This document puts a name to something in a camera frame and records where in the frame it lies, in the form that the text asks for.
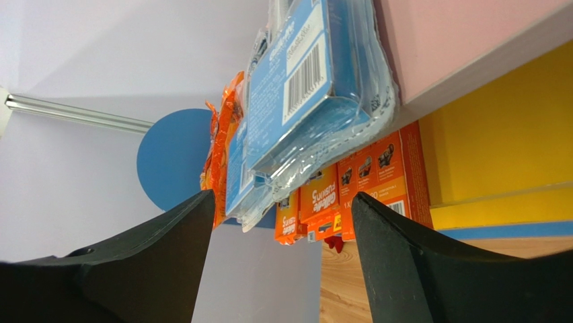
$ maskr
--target orange wrapper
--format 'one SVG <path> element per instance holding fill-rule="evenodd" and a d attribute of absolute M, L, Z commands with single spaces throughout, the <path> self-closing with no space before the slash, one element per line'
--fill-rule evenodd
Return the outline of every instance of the orange wrapper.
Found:
<path fill-rule="evenodd" d="M 213 117 L 211 118 L 211 148 L 201 173 L 200 185 L 202 190 L 211 189 L 215 194 L 213 229 L 227 218 L 225 215 L 227 152 L 231 139 L 243 119 L 243 109 L 239 104 L 240 93 L 238 93 L 243 78 L 244 73 L 239 72 L 229 87 L 225 87 L 221 100 L 221 111 L 218 114 L 211 103 L 205 102 L 213 112 Z"/>

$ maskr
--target clear plastic blister pack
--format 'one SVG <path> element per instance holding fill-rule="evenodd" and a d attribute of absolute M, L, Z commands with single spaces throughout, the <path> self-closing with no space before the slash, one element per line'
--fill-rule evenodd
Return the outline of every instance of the clear plastic blister pack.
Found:
<path fill-rule="evenodd" d="M 386 135 L 399 106 L 371 0 L 295 0 L 287 17 L 250 73 L 242 166 L 259 197 L 236 216 L 249 227 L 312 174 Z"/>

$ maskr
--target wooden floor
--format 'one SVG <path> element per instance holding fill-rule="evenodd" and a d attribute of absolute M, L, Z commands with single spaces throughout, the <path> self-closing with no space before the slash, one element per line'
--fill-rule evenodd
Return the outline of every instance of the wooden floor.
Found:
<path fill-rule="evenodd" d="M 521 258 L 532 258 L 573 248 L 573 237 L 469 240 L 468 244 Z M 321 323 L 372 322 L 360 258 L 355 242 L 342 253 L 323 243 L 320 286 Z"/>

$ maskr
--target yellow panel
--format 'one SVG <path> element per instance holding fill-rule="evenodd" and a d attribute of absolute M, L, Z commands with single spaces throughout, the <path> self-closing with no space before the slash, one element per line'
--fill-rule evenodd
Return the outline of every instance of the yellow panel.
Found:
<path fill-rule="evenodd" d="M 436 230 L 571 220 L 573 188 L 432 209 Z"/>
<path fill-rule="evenodd" d="M 573 180 L 573 42 L 428 115 L 420 129 L 433 205 Z M 573 203 L 570 193 L 552 195 L 560 197 Z M 451 227 L 480 224 L 478 211 L 487 209 L 465 209 L 471 220 L 434 213 Z M 484 221 L 534 218 L 507 211 Z"/>

